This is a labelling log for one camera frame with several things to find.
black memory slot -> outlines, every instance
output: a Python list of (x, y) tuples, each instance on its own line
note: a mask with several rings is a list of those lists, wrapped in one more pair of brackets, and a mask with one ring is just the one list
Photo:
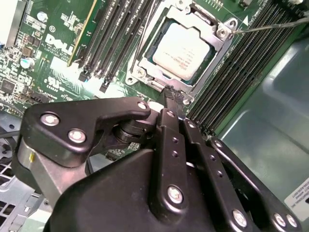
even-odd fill
[(94, 58), (92, 59), (89, 65), (89, 71), (93, 72), (97, 69), (97, 64), (102, 59), (102, 54), (104, 49), (106, 48), (107, 43), (111, 39), (111, 37), (116, 36), (119, 29), (121, 28), (124, 22), (124, 15), (128, 12), (128, 9), (131, 7), (133, 0), (130, 0), (127, 5), (126, 0), (121, 0), (117, 6), (116, 12), (113, 15), (113, 19), (110, 21), (109, 25), (107, 26), (106, 34), (102, 37), (100, 45), (94, 54)]
[(235, 79), (236, 81), (233, 83), (233, 85), (231, 85), (230, 88), (227, 88), (228, 91), (224, 95), (222, 95), (222, 98), (220, 98), (216, 102), (218, 107), (215, 108), (215, 106), (213, 106), (212, 108), (213, 110), (209, 111), (209, 114), (207, 115), (204, 123), (208, 125), (210, 128), (212, 128), (211, 126), (214, 123), (214, 120), (218, 117), (218, 115), (224, 111), (224, 109), (229, 104), (231, 99), (235, 97), (236, 93), (239, 92), (239, 89), (241, 89), (243, 86), (246, 86), (247, 83), (252, 83), (254, 81), (254, 74), (253, 74), (254, 71), (262, 64), (265, 58), (265, 56), (263, 55), (267, 56), (267, 54), (269, 54), (267, 53), (269, 45), (266, 44), (265, 41), (267, 42), (272, 38), (278, 38), (282, 34), (283, 30), (268, 30), (266, 32), (267, 34), (264, 34), (263, 39), (258, 41), (258, 43), (261, 44), (261, 47), (259, 47), (256, 50), (257, 53), (255, 53), (254, 55), (254, 57), (258, 57), (260, 59), (255, 60), (255, 62), (249, 62), (248, 67), (246, 67), (243, 71), (238, 73), (239, 77)]
[(126, 29), (131, 22), (132, 14), (134, 12), (136, 12), (139, 4), (140, 4), (139, 1), (135, 1), (135, 3), (131, 5), (131, 8), (129, 9), (129, 11), (127, 12), (127, 14), (125, 16), (124, 23), (121, 25), (121, 28), (119, 29), (114, 42), (112, 43), (111, 47), (109, 48), (107, 55), (102, 58), (99, 69), (102, 71), (103, 74), (105, 73), (105, 68), (109, 67), (109, 63), (110, 63), (112, 57), (114, 56), (116, 50), (118, 49), (118, 46), (119, 46), (123, 36), (126, 33)]
[[(271, 17), (267, 21), (267, 23), (278, 21), (281, 17), (282, 17), (282, 14), (280, 14), (280, 8), (278, 8), (273, 14), (273, 17)], [(247, 72), (248, 70), (251, 70), (250, 65), (255, 64), (255, 62), (250, 62), (250, 61), (252, 59), (259, 58), (263, 55), (261, 54), (263, 50), (260, 49), (260, 47), (263, 45), (263, 42), (265, 40), (267, 41), (267, 37), (269, 36), (270, 33), (271, 33), (270, 30), (258, 32), (258, 34), (255, 36), (250, 46), (248, 46), (248, 49), (244, 51), (247, 55), (241, 56), (240, 59), (238, 59), (236, 65), (231, 65), (231, 68), (229, 69), (229, 71), (225, 73), (225, 76), (231, 77), (231, 78), (225, 78), (224, 81), (220, 84), (220, 86), (218, 86), (213, 92), (213, 94), (209, 97), (210, 101), (207, 103), (207, 110), (204, 109), (203, 114), (200, 116), (203, 119), (201, 123), (207, 122), (207, 120), (209, 119), (208, 118), (209, 114), (213, 113), (212, 111), (215, 109), (220, 99), (225, 94), (227, 94), (227, 92), (230, 89), (233, 88), (233, 85), (238, 86), (238, 84), (242, 82), (242, 78), (240, 77), (240, 75)]]
[(112, 68), (110, 69), (109, 73), (107, 74), (106, 78), (104, 79), (104, 83), (102, 86), (105, 88), (108, 87), (114, 76), (116, 75), (118, 69), (120, 68), (120, 65), (124, 61), (127, 52), (129, 51), (130, 48), (132, 48), (132, 44), (134, 42), (134, 39), (136, 38), (140, 27), (142, 26), (142, 23), (144, 19), (146, 18), (147, 14), (150, 11), (152, 1), (151, 0), (145, 0), (145, 4), (143, 5), (143, 9), (140, 10), (140, 14), (138, 17), (136, 17), (134, 23), (131, 25), (129, 31), (127, 32), (129, 34), (123, 49), (121, 50), (121, 53), (118, 55), (117, 60), (114, 62)]
[[(270, 0), (251, 27), (289, 22), (295, 20), (293, 17)], [(260, 80), (262, 71), (292, 31), (273, 29), (245, 34), (188, 117), (205, 131), (215, 131), (250, 86)]]
[[(282, 36), (282, 40), (278, 43), (279, 46), (276, 47), (276, 50), (272, 51), (272, 52), (277, 52), (280, 49), (280, 47), (284, 44), (286, 39), (293, 32), (293, 29), (285, 29), (285, 30), (286, 30), (286, 32)], [(266, 58), (266, 59), (264, 59), (264, 62), (267, 64), (270, 60), (271, 60), (270, 58)], [(262, 71), (263, 71), (263, 68), (260, 68), (259, 71), (257, 71), (257, 73), (260, 73)], [(219, 117), (214, 120), (212, 125), (210, 125), (211, 128), (217, 128), (221, 124), (221, 122), (224, 120), (224, 118), (227, 116), (227, 114), (234, 108), (234, 106), (237, 104), (237, 102), (242, 98), (243, 94), (247, 91), (247, 89), (251, 86), (251, 84), (252, 83), (250, 82), (250, 83), (247, 83), (246, 85), (242, 86), (242, 88), (239, 90), (239, 92), (237, 94), (235, 94), (235, 97), (233, 98), (231, 103), (227, 105), (227, 107), (225, 109), (225, 113), (219, 114)]]
[[(253, 23), (252, 27), (259, 27), (265, 24), (265, 21), (272, 15), (271, 13), (274, 11), (274, 7), (271, 6), (270, 3), (268, 3), (265, 7), (264, 10), (260, 13), (260, 16), (255, 20)], [(196, 116), (200, 115), (200, 111), (204, 108), (203, 106), (206, 105), (207, 101), (209, 99), (206, 99), (206, 97), (210, 94), (214, 88), (219, 86), (220, 82), (222, 81), (221, 78), (219, 78), (220, 75), (223, 73), (227, 73), (227, 70), (230, 69), (231, 65), (235, 64), (235, 58), (241, 57), (241, 54), (244, 52), (244, 49), (254, 39), (256, 36), (256, 33), (249, 33), (246, 34), (242, 37), (240, 42), (238, 43), (236, 49), (234, 50), (232, 56), (230, 56), (226, 62), (223, 64), (222, 68), (220, 69), (219, 73), (214, 77), (211, 82), (208, 84), (206, 90), (203, 92), (202, 97), (197, 101), (195, 104), (194, 108), (191, 110), (189, 116), (191, 119), (196, 120)]]
[(99, 21), (99, 23), (96, 27), (96, 30), (95, 30), (93, 36), (91, 37), (90, 43), (87, 46), (86, 51), (83, 52), (83, 57), (81, 58), (82, 60), (80, 62), (80, 67), (82, 67), (87, 60), (89, 60), (89, 61), (92, 60), (92, 57), (93, 57), (92, 49), (93, 49), (94, 45), (96, 44), (96, 42), (99, 38), (99, 35), (100, 35), (100, 40), (105, 35), (105, 32), (107, 30), (106, 25), (108, 25), (110, 23), (111, 19), (113, 18), (113, 15), (116, 11), (118, 4), (119, 4), (119, 0), (112, 0), (109, 3), (108, 7), (106, 8), (106, 10), (103, 14), (103, 17), (100, 19), (100, 21)]

hole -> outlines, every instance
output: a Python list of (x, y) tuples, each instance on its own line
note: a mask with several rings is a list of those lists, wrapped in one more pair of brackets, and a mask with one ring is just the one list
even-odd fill
[(174, 113), (170, 110), (166, 111), (166, 113), (170, 116), (170, 117), (175, 117)]
[(177, 157), (178, 157), (177, 151), (173, 151), (172, 156), (175, 157), (175, 158), (177, 158)]
[(3, 211), (3, 213), (5, 215), (10, 215), (12, 213), (12, 211), (14, 210), (14, 208), (15, 208), (15, 205), (10, 204), (10, 205), (8, 205), (8, 207), (6, 207), (6, 209)]
[(230, 22), (230, 26), (234, 27), (236, 25), (236, 22), (235, 21), (231, 21)]
[(5, 169), (5, 171), (3, 172), (3, 175), (6, 175), (8, 177), (13, 177), (14, 176), (13, 171), (12, 171), (11, 168)]
[(219, 177), (223, 177), (223, 174), (222, 174), (222, 172), (220, 172), (220, 171), (217, 171), (217, 174), (218, 174), (218, 176), (219, 176)]
[(178, 141), (179, 141), (179, 140), (178, 140), (177, 138), (175, 138), (175, 137), (173, 138), (173, 142), (174, 142), (174, 143), (176, 143), (176, 144), (177, 144), (177, 143), (178, 143)]
[(5, 222), (6, 217), (0, 216), (0, 226)]
[(153, 137), (152, 133), (149, 132), (149, 133), (146, 134), (146, 139), (151, 139), (152, 137)]
[(143, 103), (143, 102), (141, 102), (141, 101), (139, 101), (139, 102), (137, 103), (137, 105), (139, 106), (140, 109), (143, 109), (143, 110), (147, 109), (147, 106), (145, 105), (145, 103)]
[(5, 178), (4, 176), (0, 176), (0, 186), (5, 186), (10, 179)]
[(0, 211), (6, 206), (5, 202), (0, 201)]

black metal bracket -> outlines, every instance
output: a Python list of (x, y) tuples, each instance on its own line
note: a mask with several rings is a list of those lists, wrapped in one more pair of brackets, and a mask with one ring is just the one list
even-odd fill
[(220, 156), (229, 170), (231, 182), (240, 194), (245, 196), (247, 207), (254, 223), (263, 231), (302, 231), (300, 223), (295, 226), (288, 221), (289, 215), (296, 218), (278, 198), (250, 171), (250, 169), (217, 138), (210, 138), (208, 145)]
[[(25, 111), (21, 135), (28, 146), (54, 162), (77, 167), (105, 147), (128, 146), (117, 140), (114, 127), (123, 121), (146, 119), (150, 112), (147, 103), (136, 97), (37, 104)], [(42, 123), (45, 114), (56, 116), (59, 123)], [(69, 139), (74, 129), (86, 136), (84, 142)]]
[(184, 137), (177, 114), (162, 109), (157, 121), (149, 207), (162, 222), (179, 222), (189, 207)]
[[(301, 231), (296, 217), (222, 141), (203, 140), (185, 119), (181, 99), (167, 88), (160, 113), (138, 98), (26, 110), (13, 160), (22, 168), (14, 170), (22, 181), (37, 181), (46, 195), (57, 192), (48, 196), (55, 203), (50, 231), (97, 231), (102, 224), (108, 231)], [(56, 122), (43, 121), (46, 114)], [(72, 130), (83, 133), (82, 142), (70, 137)], [(84, 172), (89, 156), (131, 142), (148, 149)], [(80, 175), (71, 182), (74, 169)]]

screw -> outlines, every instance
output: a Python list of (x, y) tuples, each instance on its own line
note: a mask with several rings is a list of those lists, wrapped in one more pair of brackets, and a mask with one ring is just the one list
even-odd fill
[(235, 221), (242, 227), (246, 227), (247, 226), (247, 220), (245, 218), (245, 216), (237, 209), (233, 210), (233, 217), (235, 219)]
[(68, 135), (69, 139), (77, 144), (83, 143), (86, 140), (86, 135), (81, 130), (71, 130)]
[(169, 186), (168, 188), (168, 196), (172, 202), (175, 204), (180, 204), (183, 202), (183, 194), (180, 190), (174, 186)]
[(41, 122), (47, 126), (53, 127), (59, 124), (59, 118), (52, 114), (45, 114), (41, 116)]
[(291, 216), (291, 215), (287, 215), (286, 218), (288, 219), (289, 223), (293, 226), (293, 227), (297, 227), (297, 223), (295, 221), (295, 219)]
[(285, 221), (279, 214), (275, 213), (274, 216), (279, 225), (281, 225), (282, 227), (286, 226)]
[(147, 106), (141, 101), (139, 101), (137, 105), (139, 106), (140, 109), (143, 109), (143, 110), (147, 109)]
[(175, 117), (174, 113), (170, 110), (168, 110), (166, 113), (168, 114), (168, 116)]
[(224, 29), (220, 29), (220, 30), (218, 30), (218, 36), (219, 36), (219, 38), (224, 38), (225, 37), (225, 35), (226, 35), (226, 30), (224, 30)]
[(141, 77), (144, 77), (146, 73), (144, 69), (137, 69), (137, 74), (138, 74), (138, 77), (141, 78)]
[(191, 128), (195, 128), (195, 125), (193, 125), (191, 122), (188, 122), (188, 124)]
[(221, 144), (218, 140), (215, 140), (214, 143), (215, 143), (218, 147), (222, 147), (222, 144)]

white sticker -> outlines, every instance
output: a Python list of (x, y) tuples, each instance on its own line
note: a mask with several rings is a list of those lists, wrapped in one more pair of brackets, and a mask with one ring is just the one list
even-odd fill
[(305, 180), (294, 192), (292, 192), (284, 203), (295, 213), (299, 220), (309, 218), (309, 178)]

